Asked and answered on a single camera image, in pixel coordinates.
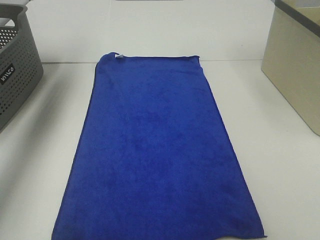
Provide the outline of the blue microfiber towel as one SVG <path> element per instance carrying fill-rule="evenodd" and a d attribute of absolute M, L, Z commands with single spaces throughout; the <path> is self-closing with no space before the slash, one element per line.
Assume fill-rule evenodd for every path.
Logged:
<path fill-rule="evenodd" d="M 265 237 L 197 55 L 100 58 L 51 237 Z"/>

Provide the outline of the white back panel board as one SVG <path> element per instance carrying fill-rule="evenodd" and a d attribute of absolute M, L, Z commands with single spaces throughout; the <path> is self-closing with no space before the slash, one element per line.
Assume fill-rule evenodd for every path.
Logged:
<path fill-rule="evenodd" d="M 263 58 L 270 0 L 33 0 L 27 18 L 45 63 L 197 55 L 202 61 Z"/>

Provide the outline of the beige storage bin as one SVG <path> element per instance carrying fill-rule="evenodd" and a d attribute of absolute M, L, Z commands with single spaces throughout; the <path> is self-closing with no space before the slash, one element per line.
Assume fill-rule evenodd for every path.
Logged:
<path fill-rule="evenodd" d="M 316 134 L 320 133 L 320 2 L 276 0 L 262 72 Z"/>

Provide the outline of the grey perforated plastic basket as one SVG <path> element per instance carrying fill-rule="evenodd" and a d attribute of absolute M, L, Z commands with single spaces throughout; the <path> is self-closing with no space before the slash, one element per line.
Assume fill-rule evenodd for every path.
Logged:
<path fill-rule="evenodd" d="M 24 5 L 0 4 L 0 17 L 14 23 L 0 28 L 1 129 L 21 108 L 44 74 L 27 10 Z"/>

